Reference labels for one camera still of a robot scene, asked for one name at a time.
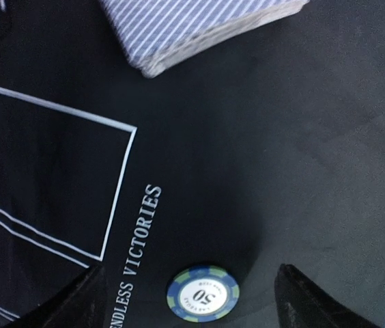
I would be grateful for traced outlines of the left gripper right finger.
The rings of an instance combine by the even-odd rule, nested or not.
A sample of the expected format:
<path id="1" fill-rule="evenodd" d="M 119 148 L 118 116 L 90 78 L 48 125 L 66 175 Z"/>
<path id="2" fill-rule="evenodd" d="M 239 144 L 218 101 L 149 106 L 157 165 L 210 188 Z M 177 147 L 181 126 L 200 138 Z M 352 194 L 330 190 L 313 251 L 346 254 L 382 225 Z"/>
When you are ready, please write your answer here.
<path id="1" fill-rule="evenodd" d="M 280 327 L 376 327 L 351 311 L 292 264 L 281 264 L 274 281 Z"/>

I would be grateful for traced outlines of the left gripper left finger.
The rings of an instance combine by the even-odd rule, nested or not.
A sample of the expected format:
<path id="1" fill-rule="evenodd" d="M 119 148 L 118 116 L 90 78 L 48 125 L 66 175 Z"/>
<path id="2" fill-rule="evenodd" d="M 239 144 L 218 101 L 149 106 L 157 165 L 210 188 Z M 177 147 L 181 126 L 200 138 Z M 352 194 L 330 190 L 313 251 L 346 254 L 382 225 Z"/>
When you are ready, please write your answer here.
<path id="1" fill-rule="evenodd" d="M 47 302 L 6 327 L 102 327 L 106 305 L 106 271 L 102 265 L 97 264 L 86 269 Z"/>

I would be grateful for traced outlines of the blue green 50 chip stack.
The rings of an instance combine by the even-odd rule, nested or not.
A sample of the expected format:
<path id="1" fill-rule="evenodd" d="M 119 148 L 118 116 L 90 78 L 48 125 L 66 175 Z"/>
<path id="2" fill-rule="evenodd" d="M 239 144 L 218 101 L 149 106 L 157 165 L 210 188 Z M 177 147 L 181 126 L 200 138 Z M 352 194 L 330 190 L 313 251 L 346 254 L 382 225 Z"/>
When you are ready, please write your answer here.
<path id="1" fill-rule="evenodd" d="M 240 287 L 225 269 L 198 265 L 178 273 L 169 283 L 170 310 L 190 323 L 208 323 L 228 315 L 240 297 Z"/>

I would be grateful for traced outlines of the blue playing card deck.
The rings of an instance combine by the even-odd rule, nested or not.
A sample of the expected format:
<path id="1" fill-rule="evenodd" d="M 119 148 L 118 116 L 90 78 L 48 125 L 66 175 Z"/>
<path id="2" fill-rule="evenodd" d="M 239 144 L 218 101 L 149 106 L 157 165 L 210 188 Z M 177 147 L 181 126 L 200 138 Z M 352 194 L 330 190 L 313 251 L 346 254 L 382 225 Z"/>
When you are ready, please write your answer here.
<path id="1" fill-rule="evenodd" d="M 299 13 L 306 1 L 101 1 L 128 63 L 154 78 L 232 37 Z"/>

